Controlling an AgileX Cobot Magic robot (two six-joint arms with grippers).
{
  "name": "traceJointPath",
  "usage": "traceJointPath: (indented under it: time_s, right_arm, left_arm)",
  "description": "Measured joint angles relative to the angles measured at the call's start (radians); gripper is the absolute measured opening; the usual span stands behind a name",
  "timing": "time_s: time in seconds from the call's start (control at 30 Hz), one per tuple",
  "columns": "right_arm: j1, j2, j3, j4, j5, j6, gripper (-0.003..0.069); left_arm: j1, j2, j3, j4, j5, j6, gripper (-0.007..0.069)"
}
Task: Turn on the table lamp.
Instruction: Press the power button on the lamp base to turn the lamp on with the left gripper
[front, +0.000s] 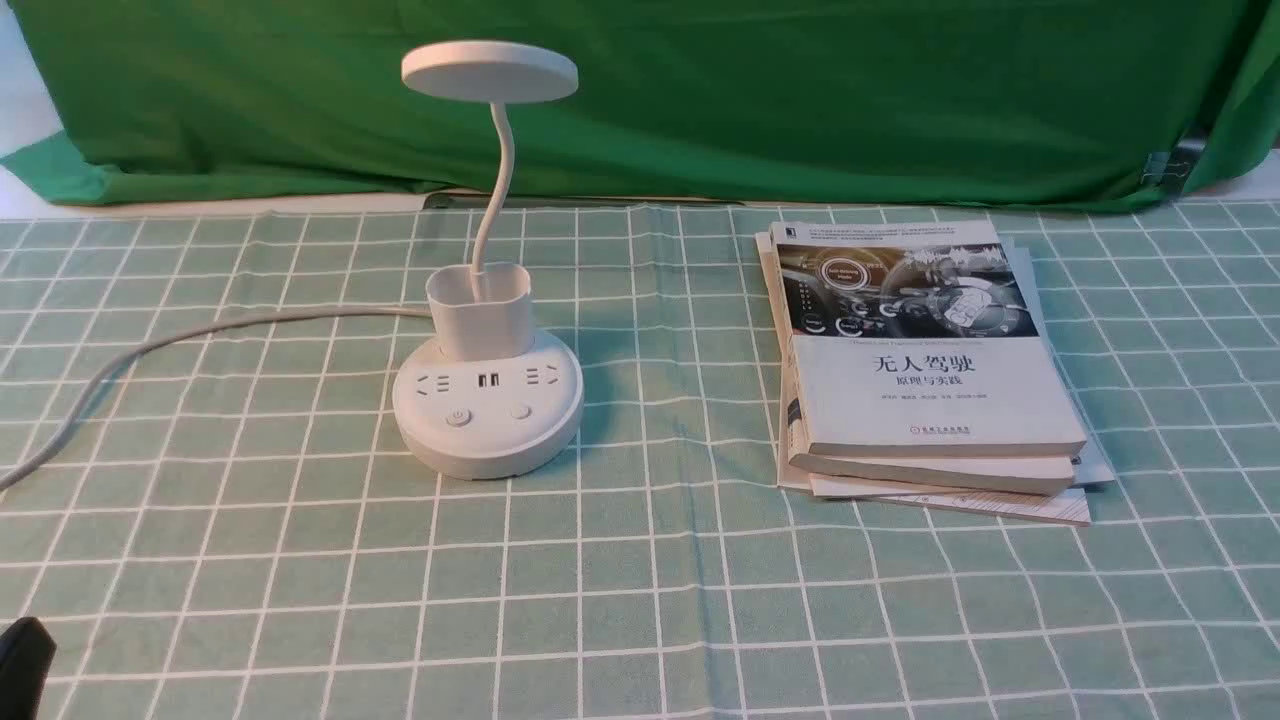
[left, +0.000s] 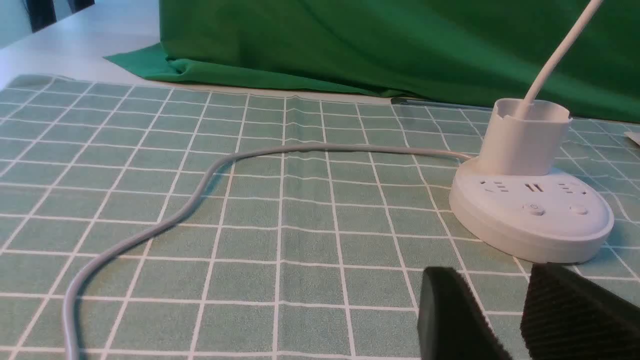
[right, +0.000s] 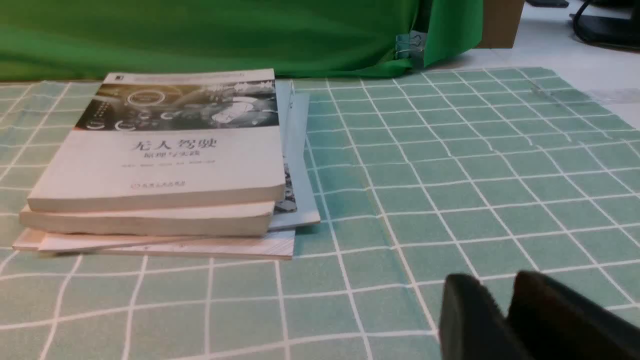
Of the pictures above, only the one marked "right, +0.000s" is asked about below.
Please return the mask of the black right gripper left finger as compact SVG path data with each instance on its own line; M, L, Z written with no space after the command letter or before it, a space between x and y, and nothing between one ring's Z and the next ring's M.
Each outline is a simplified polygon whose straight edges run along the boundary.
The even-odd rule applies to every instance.
M465 273L445 278L439 341L444 360L532 359L488 289Z

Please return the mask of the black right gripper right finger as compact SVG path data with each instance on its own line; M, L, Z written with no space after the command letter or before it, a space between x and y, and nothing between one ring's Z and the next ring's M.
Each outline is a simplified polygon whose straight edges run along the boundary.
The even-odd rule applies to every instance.
M540 272L514 281L507 322L536 360L637 360L639 328Z

